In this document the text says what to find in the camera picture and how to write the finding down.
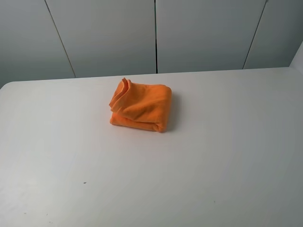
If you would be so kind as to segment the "orange terry towel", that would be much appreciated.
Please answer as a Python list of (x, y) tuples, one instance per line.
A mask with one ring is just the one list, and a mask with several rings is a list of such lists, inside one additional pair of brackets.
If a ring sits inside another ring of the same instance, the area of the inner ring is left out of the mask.
[(172, 101), (166, 85), (133, 83), (122, 78), (109, 103), (110, 123), (141, 130), (165, 132)]

